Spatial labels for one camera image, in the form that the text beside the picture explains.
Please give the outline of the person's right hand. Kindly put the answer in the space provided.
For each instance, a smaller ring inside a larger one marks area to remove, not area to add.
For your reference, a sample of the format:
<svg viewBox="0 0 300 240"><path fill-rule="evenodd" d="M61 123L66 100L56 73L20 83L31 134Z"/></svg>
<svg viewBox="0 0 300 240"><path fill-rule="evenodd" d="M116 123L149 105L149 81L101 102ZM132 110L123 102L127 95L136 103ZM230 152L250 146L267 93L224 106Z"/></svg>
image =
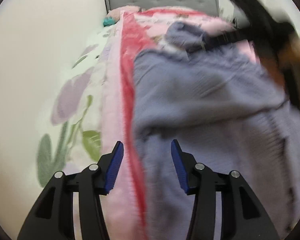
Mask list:
<svg viewBox="0 0 300 240"><path fill-rule="evenodd" d="M292 66L300 70L300 40L287 43L276 56L260 57L260 61L275 83L284 88L283 71Z"/></svg>

